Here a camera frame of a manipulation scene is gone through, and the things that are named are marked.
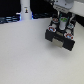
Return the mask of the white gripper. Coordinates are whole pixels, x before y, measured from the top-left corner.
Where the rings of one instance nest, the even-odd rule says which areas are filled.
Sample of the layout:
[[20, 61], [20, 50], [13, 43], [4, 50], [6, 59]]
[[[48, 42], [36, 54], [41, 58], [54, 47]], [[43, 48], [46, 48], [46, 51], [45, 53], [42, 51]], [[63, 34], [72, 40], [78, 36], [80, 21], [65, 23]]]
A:
[[[61, 11], [63, 13], [68, 13], [70, 11], [70, 9], [73, 7], [74, 5], [74, 0], [55, 0], [53, 8], [56, 9], [57, 11]], [[70, 18], [72, 17], [72, 13], [69, 12], [67, 14], [67, 24], [69, 24], [70, 22]], [[59, 26], [60, 25], [60, 12], [56, 15], [56, 25]]]

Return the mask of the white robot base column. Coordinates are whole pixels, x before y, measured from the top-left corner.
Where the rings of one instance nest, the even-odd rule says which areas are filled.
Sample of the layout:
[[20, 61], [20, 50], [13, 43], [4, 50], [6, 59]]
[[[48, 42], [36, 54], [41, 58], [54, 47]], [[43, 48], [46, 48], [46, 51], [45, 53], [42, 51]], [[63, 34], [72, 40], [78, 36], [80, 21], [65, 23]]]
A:
[[21, 19], [31, 20], [32, 12], [30, 9], [30, 0], [20, 0], [21, 2]]

